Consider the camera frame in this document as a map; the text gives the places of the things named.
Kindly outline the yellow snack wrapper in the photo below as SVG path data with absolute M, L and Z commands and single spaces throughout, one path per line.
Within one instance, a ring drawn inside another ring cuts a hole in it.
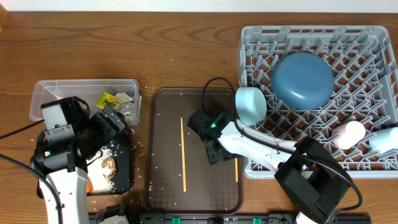
M 125 116 L 129 116 L 135 111 L 134 102 L 123 104 L 122 101 L 116 97 L 116 95 L 112 95 L 105 91 L 102 92 L 99 100 L 96 103 L 96 106 L 101 109 L 104 109 L 106 106 L 110 106 L 112 109 L 124 114 Z

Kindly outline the wooden chopstick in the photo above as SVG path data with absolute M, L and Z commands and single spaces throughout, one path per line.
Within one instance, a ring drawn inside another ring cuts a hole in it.
M 234 168 L 235 168 L 235 182 L 239 182 L 239 165 L 238 165 L 238 158 L 234 159 Z
M 185 164 L 185 139 L 184 139 L 184 123 L 183 118 L 180 118 L 180 132 L 181 132 L 181 152 L 182 152 L 182 177 L 183 177 L 183 192 L 187 192 L 187 176 Z

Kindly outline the white tissue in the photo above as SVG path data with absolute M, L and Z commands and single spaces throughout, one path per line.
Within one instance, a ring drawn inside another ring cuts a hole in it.
M 134 98 L 130 97 L 126 93 L 117 93 L 116 97 L 119 98 L 122 101 L 123 104 L 125 104 L 125 103 L 133 103 L 134 102 Z

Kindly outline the light blue rice bowl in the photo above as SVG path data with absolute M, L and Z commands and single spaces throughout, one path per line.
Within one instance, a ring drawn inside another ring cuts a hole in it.
M 262 91 L 256 87 L 241 87 L 235 96 L 236 110 L 239 119 L 252 126 L 266 117 L 267 104 Z

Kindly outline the orange carrot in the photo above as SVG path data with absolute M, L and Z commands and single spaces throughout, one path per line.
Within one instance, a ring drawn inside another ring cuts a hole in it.
M 92 185 L 91 181 L 89 180 L 88 183 L 87 183 L 87 190 L 86 191 L 89 194 L 89 193 L 92 192 L 92 190 L 93 190 L 93 185 Z

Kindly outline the blue plate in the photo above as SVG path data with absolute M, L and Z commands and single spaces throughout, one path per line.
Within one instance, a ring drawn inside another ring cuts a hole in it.
M 320 57 L 298 52 L 277 62 L 271 74 L 275 95 L 291 108 L 314 110 L 326 104 L 334 86 L 329 65 Z

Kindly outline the pink cup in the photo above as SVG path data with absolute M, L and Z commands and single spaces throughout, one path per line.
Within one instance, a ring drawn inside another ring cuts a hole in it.
M 340 149 L 347 150 L 362 140 L 366 134 L 366 129 L 359 121 L 349 121 L 332 131 L 332 135 L 336 134 L 338 134 L 338 137 L 333 140 L 333 144 Z

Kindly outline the light blue cup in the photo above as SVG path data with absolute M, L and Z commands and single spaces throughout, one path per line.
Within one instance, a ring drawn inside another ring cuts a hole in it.
M 397 127 L 376 131 L 375 136 L 369 140 L 370 147 L 380 154 L 397 149 L 397 136 Z

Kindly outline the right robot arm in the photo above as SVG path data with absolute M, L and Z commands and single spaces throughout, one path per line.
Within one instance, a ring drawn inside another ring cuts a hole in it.
M 353 180 L 315 139 L 286 141 L 251 128 L 234 116 L 212 118 L 202 110 L 187 125 L 205 145 L 210 164 L 246 157 L 271 171 L 295 208 L 298 223 L 328 223 Z

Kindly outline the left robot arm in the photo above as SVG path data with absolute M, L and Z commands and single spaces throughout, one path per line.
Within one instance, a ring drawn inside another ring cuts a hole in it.
M 39 173 L 49 223 L 88 223 L 87 161 L 127 127 L 124 116 L 105 106 L 94 115 L 77 96 L 42 104 L 46 129 L 30 165 Z

